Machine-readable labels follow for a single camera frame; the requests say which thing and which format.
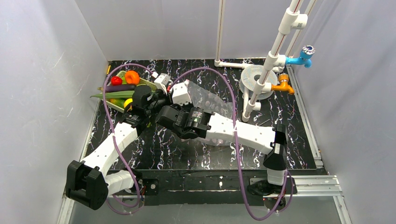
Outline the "clear zip top bag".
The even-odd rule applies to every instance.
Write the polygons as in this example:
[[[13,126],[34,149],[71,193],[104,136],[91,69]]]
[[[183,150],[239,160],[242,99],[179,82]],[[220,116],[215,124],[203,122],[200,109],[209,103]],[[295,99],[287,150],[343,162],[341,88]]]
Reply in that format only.
[[[189,106],[209,110],[229,119],[232,118],[232,102],[226,103],[218,95],[198,86],[190,80],[184,81],[183,84],[191,99]]]

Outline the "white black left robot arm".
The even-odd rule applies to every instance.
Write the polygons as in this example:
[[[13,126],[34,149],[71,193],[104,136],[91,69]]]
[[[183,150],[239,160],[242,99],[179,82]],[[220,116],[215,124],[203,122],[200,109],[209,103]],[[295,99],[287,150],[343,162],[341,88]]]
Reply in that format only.
[[[135,141],[150,123],[150,117],[170,103],[166,88],[153,91],[148,85],[139,85],[132,95],[132,102],[124,109],[122,120],[111,125],[110,135],[82,161],[72,161],[67,167],[65,195],[92,210],[99,209],[108,196],[125,189],[140,194],[139,173],[129,165],[125,170],[108,174],[116,159]]]

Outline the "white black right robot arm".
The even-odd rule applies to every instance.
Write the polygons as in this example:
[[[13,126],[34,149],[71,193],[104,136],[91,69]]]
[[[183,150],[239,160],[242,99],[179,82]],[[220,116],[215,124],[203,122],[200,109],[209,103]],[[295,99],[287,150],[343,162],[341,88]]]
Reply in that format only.
[[[285,125],[255,126],[233,121],[199,107],[184,109],[178,105],[162,107],[155,122],[181,139],[219,139],[251,147],[265,154],[263,165],[267,170],[267,179],[250,184],[247,190],[250,194],[259,196],[281,193],[287,169],[288,135]]]

